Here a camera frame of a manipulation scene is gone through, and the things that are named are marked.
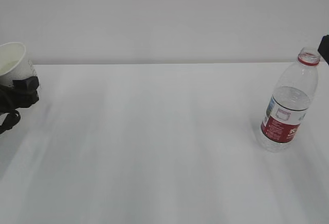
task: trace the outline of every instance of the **white paper cup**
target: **white paper cup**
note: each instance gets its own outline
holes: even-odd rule
[[[13,87],[13,80],[36,76],[32,62],[27,58],[23,43],[0,45],[0,84]]]

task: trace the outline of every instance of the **white table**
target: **white table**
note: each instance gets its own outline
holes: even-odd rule
[[[288,150],[259,147],[289,63],[40,65],[0,136],[5,224],[329,223],[329,67]]]

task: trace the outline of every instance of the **water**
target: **water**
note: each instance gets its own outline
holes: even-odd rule
[[[305,110],[310,106],[311,99],[301,90],[283,86],[274,90],[274,99],[283,107],[293,110]],[[258,141],[271,152],[278,152],[287,148],[291,142],[277,143],[268,139],[259,129]]]

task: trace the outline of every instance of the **bottle label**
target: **bottle label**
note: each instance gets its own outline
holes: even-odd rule
[[[291,110],[281,106],[272,97],[261,124],[263,134],[278,143],[290,142],[306,115],[305,110]]]

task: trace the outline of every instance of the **white wall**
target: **white wall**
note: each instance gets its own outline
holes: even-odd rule
[[[39,63],[292,60],[328,31],[329,0],[0,0]]]

